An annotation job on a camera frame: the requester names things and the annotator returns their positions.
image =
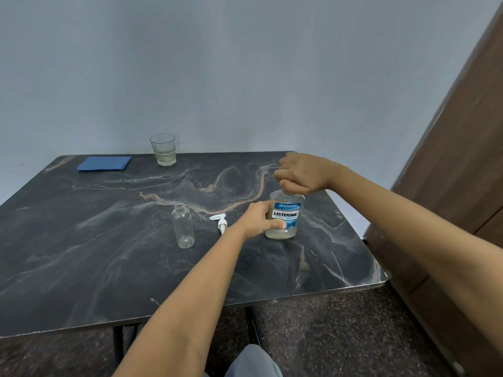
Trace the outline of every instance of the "gray pants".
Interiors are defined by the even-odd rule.
[[[232,362],[225,377],[283,377],[283,375],[264,349],[249,344]]]

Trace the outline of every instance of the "person's left hand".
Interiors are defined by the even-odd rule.
[[[247,211],[232,225],[242,230],[246,239],[255,237],[269,229],[284,229],[286,222],[282,220],[268,220],[266,215],[274,201],[251,203]]]

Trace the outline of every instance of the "white pump head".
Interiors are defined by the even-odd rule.
[[[211,219],[211,221],[219,220],[217,225],[218,225],[218,228],[220,229],[220,232],[223,234],[223,232],[227,228],[227,221],[225,220],[225,213],[212,215],[210,217],[210,219]]]

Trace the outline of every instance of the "person's left arm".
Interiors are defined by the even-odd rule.
[[[266,219],[269,206],[270,202],[250,204],[225,230],[150,318],[114,377],[201,377],[244,241],[285,226],[284,221]]]

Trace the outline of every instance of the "speckled floor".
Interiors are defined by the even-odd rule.
[[[264,346],[284,376],[453,376],[389,286],[257,307]],[[224,309],[207,362],[223,375],[248,343],[242,309]],[[0,342],[3,377],[109,376],[112,331]]]

